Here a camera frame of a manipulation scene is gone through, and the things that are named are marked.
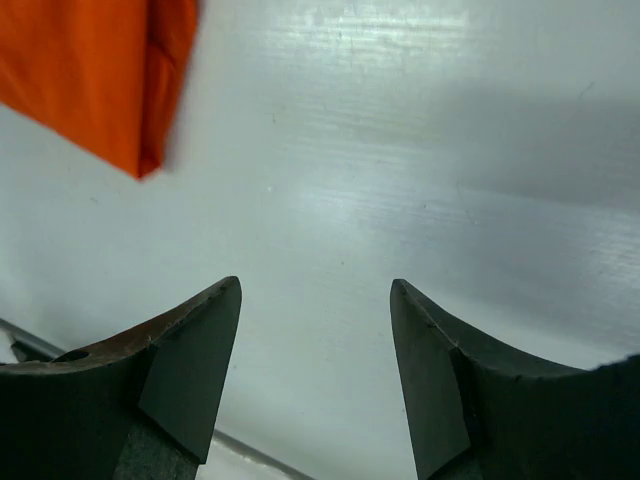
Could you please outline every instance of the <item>glossy white surface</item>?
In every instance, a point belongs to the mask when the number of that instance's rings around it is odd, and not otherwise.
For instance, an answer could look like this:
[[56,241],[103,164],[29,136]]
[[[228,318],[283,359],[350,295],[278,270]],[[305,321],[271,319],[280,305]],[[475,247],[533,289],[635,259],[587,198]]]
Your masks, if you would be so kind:
[[395,277],[557,361],[639,349],[638,2],[204,3],[165,173],[0,111],[1,317],[80,346],[238,275],[218,426],[319,479],[415,476]]

